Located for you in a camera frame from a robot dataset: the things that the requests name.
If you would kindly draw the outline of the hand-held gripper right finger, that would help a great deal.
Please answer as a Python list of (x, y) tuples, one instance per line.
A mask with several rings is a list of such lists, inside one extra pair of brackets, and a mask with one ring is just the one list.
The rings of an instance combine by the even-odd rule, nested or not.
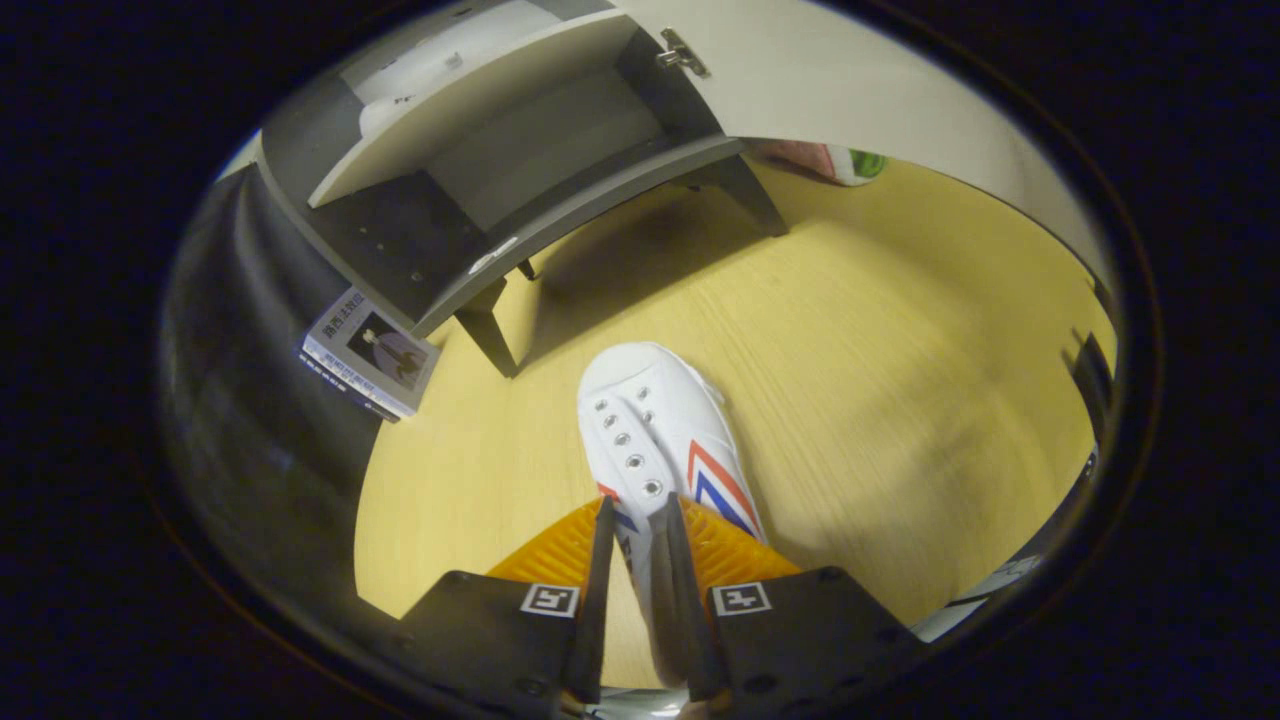
[(678, 495), (666, 532), (687, 689), (710, 719), (844, 717), (925, 653), (841, 568), (800, 570)]

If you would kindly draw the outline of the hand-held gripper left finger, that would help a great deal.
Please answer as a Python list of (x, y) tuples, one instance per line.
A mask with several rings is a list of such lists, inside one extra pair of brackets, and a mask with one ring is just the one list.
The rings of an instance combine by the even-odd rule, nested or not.
[(600, 497), (399, 620), (398, 660), (466, 717), (577, 717), (599, 701), (616, 512)]

